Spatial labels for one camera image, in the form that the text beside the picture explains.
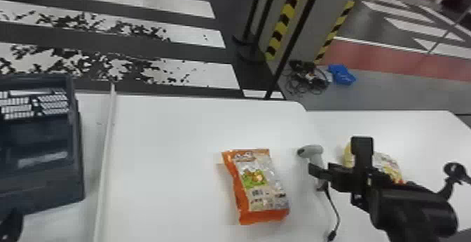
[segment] blue object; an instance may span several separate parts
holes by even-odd
[[[357,81],[357,79],[350,72],[348,72],[348,69],[345,67],[345,65],[329,65],[328,71],[334,77],[334,82],[338,84],[349,86]]]

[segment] black wire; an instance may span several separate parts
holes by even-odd
[[[330,234],[327,236],[328,241],[333,241],[335,236],[337,235],[337,230],[339,229],[339,226],[340,226],[340,214],[337,210],[337,207],[335,207],[334,202],[332,201],[332,198],[329,193],[329,189],[325,188],[324,193],[325,193],[325,196],[327,196],[327,199],[329,200],[330,205],[332,206],[332,209],[334,209],[335,216],[337,217],[337,223],[335,224],[334,230],[332,230]]]
[[[318,72],[322,75],[322,82],[319,82],[317,85],[309,83],[307,81],[300,81],[300,77],[298,75],[299,72],[295,72],[293,70],[288,70],[287,72],[288,74],[283,74],[283,76],[287,77],[285,89],[291,95],[298,95],[300,98],[302,98],[303,94],[308,92],[314,95],[321,95],[329,87],[329,81],[327,76],[323,71],[317,68],[315,68],[315,73]]]

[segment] white table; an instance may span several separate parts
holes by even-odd
[[[308,113],[295,102],[118,96],[95,242],[324,241],[332,209],[295,151],[321,144],[335,161],[352,135],[373,136],[406,179],[434,190],[446,162],[471,168],[471,130],[447,112]],[[255,147],[271,150],[291,212],[284,222],[241,227],[220,152]],[[456,188],[451,200],[461,229],[471,227],[470,190]],[[387,241],[349,195],[333,196],[342,216],[336,241]]]
[[[26,216],[21,242],[93,239],[109,95],[78,93],[76,96],[82,117],[86,198],[79,203]]]

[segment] red floor stripe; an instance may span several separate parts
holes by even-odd
[[[350,69],[471,82],[471,60],[334,40],[322,61]]]

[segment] product label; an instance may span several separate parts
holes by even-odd
[[[245,152],[235,155],[233,162],[249,200],[250,211],[289,208],[285,190],[276,177],[269,155]]]

